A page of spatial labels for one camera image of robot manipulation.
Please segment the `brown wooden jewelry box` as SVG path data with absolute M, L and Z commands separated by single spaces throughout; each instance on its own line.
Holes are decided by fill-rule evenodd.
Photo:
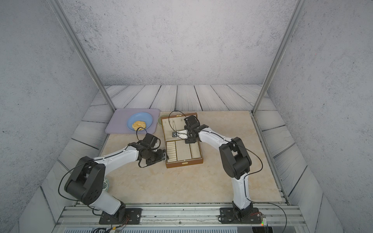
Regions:
M 166 168 L 177 168 L 198 165 L 204 162 L 199 142 L 186 144 L 185 140 L 172 137 L 172 132 L 185 130 L 184 119 L 188 116 L 198 116 L 194 113 L 171 113 L 162 117 L 162 132 L 164 134 L 165 148 L 169 159 Z

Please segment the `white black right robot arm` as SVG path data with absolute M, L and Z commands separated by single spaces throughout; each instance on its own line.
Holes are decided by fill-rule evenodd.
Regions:
M 253 206 L 254 201 L 250 200 L 248 190 L 248 178 L 251 175 L 250 166 L 252 165 L 249 154 L 254 154 L 254 152 L 245 148 L 239 137 L 222 136 L 207 125 L 201 124 L 194 115 L 184 118 L 184 122 L 186 124 L 185 142 L 190 144 L 200 141 L 217 149 L 220 152 L 224 171 L 232 178 L 233 207 L 224 209 L 225 213 L 221 213 L 220 222 L 258 222 L 261 213 Z

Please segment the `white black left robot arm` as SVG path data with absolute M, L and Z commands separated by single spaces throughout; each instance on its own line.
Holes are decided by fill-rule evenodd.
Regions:
M 147 133 L 142 140 L 129 143 L 124 149 L 106 156 L 90 158 L 82 157 L 76 166 L 69 170 L 64 191 L 91 208 L 102 210 L 104 213 L 118 217 L 124 211 L 125 204 L 103 190 L 105 176 L 129 163 L 144 160 L 146 166 L 166 160 L 165 150 L 160 149 L 160 139 Z

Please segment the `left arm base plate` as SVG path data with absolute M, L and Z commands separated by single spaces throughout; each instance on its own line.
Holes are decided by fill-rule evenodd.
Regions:
M 115 214 L 110 215 L 102 212 L 100 225 L 139 225 L 142 215 L 142 208 L 120 208 Z

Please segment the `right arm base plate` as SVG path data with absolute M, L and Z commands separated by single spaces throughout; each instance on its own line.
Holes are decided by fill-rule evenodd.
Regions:
M 262 224 L 262 215 L 258 208 L 239 210 L 237 208 L 220 208 L 218 221 L 222 224 Z

